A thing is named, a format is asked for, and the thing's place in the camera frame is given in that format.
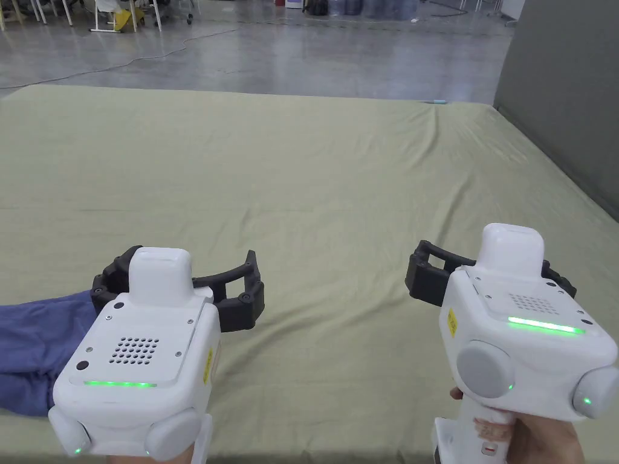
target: olive green fabric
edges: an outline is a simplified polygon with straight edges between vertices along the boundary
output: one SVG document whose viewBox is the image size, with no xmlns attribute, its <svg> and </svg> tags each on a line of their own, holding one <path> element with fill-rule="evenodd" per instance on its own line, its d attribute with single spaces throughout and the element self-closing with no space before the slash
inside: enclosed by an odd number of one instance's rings
<svg viewBox="0 0 619 464">
<path fill-rule="evenodd" d="M 256 251 L 266 308 L 223 336 L 211 463 L 429 462 L 458 405 L 439 309 L 404 285 L 421 239 L 474 258 L 487 223 L 534 227 L 619 336 L 619 225 L 491 106 L 41 86 L 0 101 L 0 142 L 4 304 L 89 288 L 134 244 L 195 276 Z M 618 419 L 579 425 L 592 462 Z M 0 430 L 0 462 L 64 461 L 44 419 Z"/>
</svg>

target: gray floor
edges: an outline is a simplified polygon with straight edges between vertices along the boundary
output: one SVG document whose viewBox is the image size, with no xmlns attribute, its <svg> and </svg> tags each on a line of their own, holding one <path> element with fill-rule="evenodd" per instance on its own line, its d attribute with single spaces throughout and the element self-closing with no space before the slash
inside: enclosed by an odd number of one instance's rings
<svg viewBox="0 0 619 464">
<path fill-rule="evenodd" d="M 57 83 L 491 103 L 513 29 L 489 11 L 437 18 L 453 11 L 422 4 L 411 24 L 202 0 L 191 26 L 171 19 L 159 34 L 147 19 L 137 34 L 115 35 L 88 32 L 93 17 L 76 6 L 73 28 L 51 14 L 48 26 L 7 25 L 0 97 L 14 91 L 7 87 L 89 73 Z"/>
</svg>

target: green led light strip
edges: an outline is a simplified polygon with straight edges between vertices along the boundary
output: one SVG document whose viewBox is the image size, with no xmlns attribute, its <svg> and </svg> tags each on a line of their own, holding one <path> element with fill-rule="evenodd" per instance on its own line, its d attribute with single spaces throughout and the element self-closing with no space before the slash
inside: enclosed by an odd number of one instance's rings
<svg viewBox="0 0 619 464">
<path fill-rule="evenodd" d="M 576 327 L 570 327 L 569 325 L 551 324 L 550 322 L 539 322 L 538 320 L 521 319 L 520 317 L 508 317 L 507 319 L 515 324 L 541 327 L 542 329 L 556 330 L 557 332 L 584 333 L 583 329 L 577 329 Z"/>
<path fill-rule="evenodd" d="M 137 387 L 138 389 L 150 389 L 157 386 L 157 384 L 146 384 L 140 382 L 97 382 L 95 380 L 88 380 L 84 382 L 84 385 L 105 385 L 107 387 Z"/>
</svg>

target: gray wall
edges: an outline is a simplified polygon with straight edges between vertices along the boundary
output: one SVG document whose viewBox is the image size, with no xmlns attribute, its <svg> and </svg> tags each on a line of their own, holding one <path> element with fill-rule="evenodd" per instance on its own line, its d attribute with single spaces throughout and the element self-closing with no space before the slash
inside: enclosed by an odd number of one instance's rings
<svg viewBox="0 0 619 464">
<path fill-rule="evenodd" d="M 619 0 L 527 0 L 495 107 L 619 220 Z"/>
</svg>

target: blue fabric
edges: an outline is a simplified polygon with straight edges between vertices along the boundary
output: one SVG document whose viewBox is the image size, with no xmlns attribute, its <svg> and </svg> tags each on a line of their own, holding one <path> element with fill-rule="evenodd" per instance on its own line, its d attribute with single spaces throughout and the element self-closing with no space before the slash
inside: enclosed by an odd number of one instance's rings
<svg viewBox="0 0 619 464">
<path fill-rule="evenodd" d="M 88 291 L 0 306 L 0 408 L 46 416 L 54 382 L 96 316 Z"/>
</svg>

